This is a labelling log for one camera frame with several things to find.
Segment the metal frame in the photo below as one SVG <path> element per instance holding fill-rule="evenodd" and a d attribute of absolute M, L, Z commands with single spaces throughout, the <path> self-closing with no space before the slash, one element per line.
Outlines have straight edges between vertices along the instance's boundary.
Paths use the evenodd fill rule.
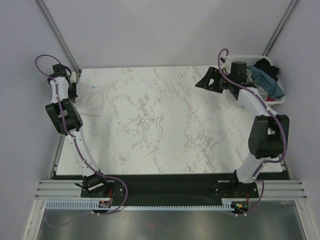
<path fill-rule="evenodd" d="M 43 0 L 34 0 L 45 17 L 48 25 L 52 29 L 53 34 L 61 45 L 66 56 L 70 60 L 74 70 L 78 73 L 77 82 L 80 78 L 81 69 L 79 68 L 75 58 L 73 57 L 66 41 L 64 40 L 59 28 L 57 27 L 53 17 L 51 16 L 46 4 Z M 265 47 L 262 55 L 267 56 L 272 50 L 276 40 L 282 32 L 289 17 L 293 13 L 293 10 L 297 6 L 299 0 L 291 0 L 286 8 L 283 16 L 281 17 L 276 29 L 274 30 L 267 46 Z M 52 158 L 52 168 L 48 174 L 48 179 L 51 179 L 55 175 L 57 170 L 60 155 L 62 152 L 65 137 L 61 135 L 58 139 L 58 144 L 54 151 Z M 44 211 L 48 202 L 58 201 L 72 201 L 73 203 L 84 203 L 88 201 L 102 201 L 104 198 L 81 198 L 81 189 L 75 185 L 75 183 L 82 183 L 82 180 L 41 180 L 36 192 L 35 200 L 33 202 L 32 210 L 27 222 L 23 240 L 35 240 L 37 239 L 40 225 L 44 217 Z M 258 191 L 261 192 L 261 184 L 257 185 Z M 228 201 L 243 201 L 245 199 L 230 198 L 222 199 L 225 202 Z M 265 180 L 265 190 L 262 201 L 295 201 L 299 217 L 306 235 L 307 240 L 320 239 L 319 233 L 315 222 L 313 220 L 311 208 L 307 199 L 307 195 L 304 191 L 304 187 L 299 180 Z"/>
<path fill-rule="evenodd" d="M 305 201 L 307 195 L 299 180 L 265 180 L 263 201 Z M 81 188 L 75 185 L 82 180 L 41 180 L 36 200 L 109 200 L 108 198 L 81 198 Z M 262 185 L 257 184 L 261 192 Z M 224 201 L 243 201 L 245 198 L 223 198 Z"/>
<path fill-rule="evenodd" d="M 81 69 L 79 67 L 79 65 L 77 64 L 74 56 L 72 55 L 64 37 L 62 36 L 59 28 L 57 27 L 53 17 L 51 16 L 47 5 L 45 4 L 45 2 L 43 0 L 34 0 L 35 3 L 38 5 L 40 11 L 42 12 L 46 22 L 48 23 L 48 25 L 50 26 L 54 36 L 56 37 L 57 41 L 59 42 L 60 46 L 62 47 L 64 53 L 66 54 L 66 56 L 68 57 L 69 61 L 72 64 L 73 69 L 79 74 L 81 72 Z"/>
<path fill-rule="evenodd" d="M 268 56 L 269 53 L 271 52 L 276 40 L 278 39 L 280 33 L 282 32 L 282 30 L 284 29 L 284 26 L 286 25 L 286 23 L 288 22 L 289 17 L 292 15 L 294 9 L 297 6 L 297 3 L 299 2 L 299 0 L 291 0 L 288 7 L 286 8 L 286 10 L 284 11 L 284 14 L 282 15 L 278 25 L 276 26 L 272 37 L 270 38 L 267 46 L 265 47 L 262 55 L 264 56 Z"/>
<path fill-rule="evenodd" d="M 55 209 L 66 209 L 66 205 L 74 204 L 71 209 L 88 210 L 86 203 L 96 201 L 107 201 L 108 198 L 81 198 L 81 189 L 75 183 L 81 183 L 81 180 L 41 180 L 36 192 L 32 211 L 25 229 L 23 240 L 35 240 L 40 230 L 41 222 L 44 217 L 44 211 L 47 206 Z M 189 207 L 189 211 L 224 211 L 228 208 L 231 201 L 244 201 L 244 198 L 225 198 L 222 199 L 223 206 L 220 209 L 217 206 L 195 206 Z M 303 184 L 299 180 L 265 180 L 265 190 L 262 201 L 295 201 L 298 214 L 303 226 L 307 240 L 318 240 L 319 233 L 313 220 L 312 212 L 309 207 L 307 195 Z M 185 210 L 183 207 L 125 207 L 124 210 Z"/>

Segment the blue cloth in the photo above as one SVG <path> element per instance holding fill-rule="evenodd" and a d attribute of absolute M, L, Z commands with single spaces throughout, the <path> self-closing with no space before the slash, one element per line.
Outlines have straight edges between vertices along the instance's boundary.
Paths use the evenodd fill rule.
<path fill-rule="evenodd" d="M 251 77 L 253 82 L 262 87 L 268 93 L 269 98 L 281 99 L 285 95 L 276 80 L 274 80 L 264 71 L 256 68 L 255 66 L 248 66 L 247 69 L 252 72 Z"/>

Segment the black bracket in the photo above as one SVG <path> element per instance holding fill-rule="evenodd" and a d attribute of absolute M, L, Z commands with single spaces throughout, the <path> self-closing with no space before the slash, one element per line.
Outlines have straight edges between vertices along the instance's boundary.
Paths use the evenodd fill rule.
<path fill-rule="evenodd" d="M 53 69 L 53 73 L 50 74 L 49 76 L 52 78 L 58 78 L 58 77 L 64 77 L 68 84 L 69 84 L 69 88 L 68 88 L 68 96 L 71 99 L 72 102 L 76 102 L 76 98 L 78 97 L 77 95 L 77 84 L 75 82 L 71 82 L 70 81 L 70 77 L 68 76 L 68 73 L 66 71 L 66 69 L 68 69 L 68 71 L 70 70 L 68 67 L 62 65 L 62 64 L 56 64 L 52 66 Z"/>
<path fill-rule="evenodd" d="M 250 198 L 258 198 L 259 193 L 257 189 L 257 184 L 252 183 L 242 183 L 239 182 L 237 177 L 237 171 L 234 171 L 232 176 L 228 181 L 216 181 L 213 183 L 214 195 L 218 198 L 247 198 L 247 194 Z"/>
<path fill-rule="evenodd" d="M 61 105 L 63 112 L 60 112 L 58 103 L 51 103 L 45 106 L 45 110 L 48 113 L 55 129 L 58 131 L 58 133 L 67 135 L 62 121 L 62 114 L 64 114 L 66 129 L 69 132 L 71 130 L 79 131 L 83 125 L 83 122 L 74 104 L 69 98 L 66 98 L 61 101 Z"/>
<path fill-rule="evenodd" d="M 256 85 L 253 82 L 247 82 L 247 63 L 242 61 L 234 61 L 231 63 L 230 74 L 225 74 L 231 81 L 244 86 L 246 88 L 255 88 Z M 209 67 L 205 76 L 195 84 L 197 88 L 206 89 L 221 94 L 224 90 L 229 90 L 230 93 L 238 100 L 240 88 L 226 81 L 219 69 L 211 66 Z"/>
<path fill-rule="evenodd" d="M 93 174 L 91 176 L 84 176 L 82 185 L 76 183 L 82 188 L 82 198 L 107 198 L 110 197 L 111 190 L 115 186 L 115 181 L 107 181 L 105 178 Z"/>
<path fill-rule="evenodd" d="M 287 115 L 276 115 L 284 130 L 288 144 L 289 123 Z M 276 158 L 283 152 L 284 144 L 279 126 L 271 116 L 256 116 L 248 140 L 249 151 L 256 159 Z"/>

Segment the stainless steel surface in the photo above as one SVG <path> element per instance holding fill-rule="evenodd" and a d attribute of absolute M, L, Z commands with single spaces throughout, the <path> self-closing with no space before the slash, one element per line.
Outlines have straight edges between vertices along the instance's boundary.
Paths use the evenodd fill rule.
<path fill-rule="evenodd" d="M 60 30 L 58 29 L 58 27 L 57 27 L 53 17 L 51 16 L 46 4 L 44 3 L 43 0 L 34 0 L 34 1 L 38 5 L 40 11 L 43 13 L 43 16 L 45 17 L 48 25 L 52 29 L 53 34 L 55 35 L 55 37 L 58 40 L 59 44 L 61 45 L 64 53 L 66 54 L 69 61 L 71 62 L 73 69 L 77 73 L 80 73 L 81 70 L 80 70 L 75 58 L 73 57 L 72 53 L 70 52 L 70 49 L 67 46 L 66 41 L 65 41 L 64 37 L 62 36 Z"/>
<path fill-rule="evenodd" d="M 279 21 L 278 25 L 276 26 L 276 29 L 274 30 L 272 37 L 270 38 L 268 45 L 265 47 L 262 55 L 268 56 L 270 53 L 272 47 L 274 46 L 276 40 L 278 39 L 281 31 L 283 30 L 285 24 L 287 23 L 289 17 L 291 16 L 293 10 L 297 6 L 297 3 L 299 0 L 291 0 L 288 7 L 286 8 L 281 20 Z"/>
<path fill-rule="evenodd" d="M 46 210 L 59 225 L 83 210 Z M 38 240 L 305 240 L 294 202 L 261 202 L 247 217 L 217 211 L 121 211 L 88 215 L 61 227 L 44 221 Z"/>

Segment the dark cloth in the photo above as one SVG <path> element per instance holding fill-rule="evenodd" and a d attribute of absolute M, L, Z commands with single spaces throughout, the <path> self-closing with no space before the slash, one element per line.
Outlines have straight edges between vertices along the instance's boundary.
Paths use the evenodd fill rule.
<path fill-rule="evenodd" d="M 248 66 L 247 69 L 251 71 L 253 82 L 258 86 L 261 86 L 268 93 L 268 97 L 271 99 L 281 99 L 285 95 L 276 80 L 264 71 L 255 66 Z"/>
<path fill-rule="evenodd" d="M 276 66 L 271 66 L 270 62 L 267 59 L 262 58 L 261 60 L 257 61 L 253 66 L 255 66 L 257 69 L 264 71 L 276 82 L 278 82 L 277 75 L 279 73 L 279 68 Z"/>

